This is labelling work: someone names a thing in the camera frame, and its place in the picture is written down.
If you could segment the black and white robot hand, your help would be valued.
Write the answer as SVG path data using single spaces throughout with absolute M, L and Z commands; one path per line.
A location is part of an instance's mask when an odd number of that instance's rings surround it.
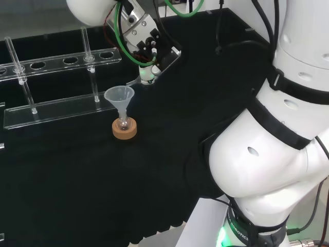
M 138 66 L 136 82 L 143 85 L 153 84 L 181 55 L 149 14 L 117 14 L 117 34 L 123 54 Z

